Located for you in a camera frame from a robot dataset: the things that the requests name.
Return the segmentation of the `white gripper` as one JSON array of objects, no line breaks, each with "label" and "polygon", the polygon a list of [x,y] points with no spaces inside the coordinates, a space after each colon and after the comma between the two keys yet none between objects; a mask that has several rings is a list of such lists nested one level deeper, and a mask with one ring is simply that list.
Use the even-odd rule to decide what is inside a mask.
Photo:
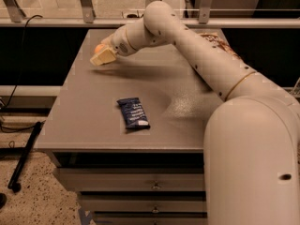
[{"label": "white gripper", "polygon": [[91,57],[90,62],[94,66],[101,66],[115,61],[116,53],[129,56],[137,52],[128,42],[125,27],[118,28],[111,35],[102,39],[101,42],[108,46],[105,46],[100,52]]}]

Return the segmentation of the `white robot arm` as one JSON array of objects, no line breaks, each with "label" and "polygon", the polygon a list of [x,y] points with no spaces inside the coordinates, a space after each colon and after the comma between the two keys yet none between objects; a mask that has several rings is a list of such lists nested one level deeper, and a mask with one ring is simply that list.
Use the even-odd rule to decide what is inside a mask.
[{"label": "white robot arm", "polygon": [[164,43],[223,101],[203,139],[208,225],[300,225],[300,104],[291,94],[188,29],[162,1],[104,38],[91,62]]}]

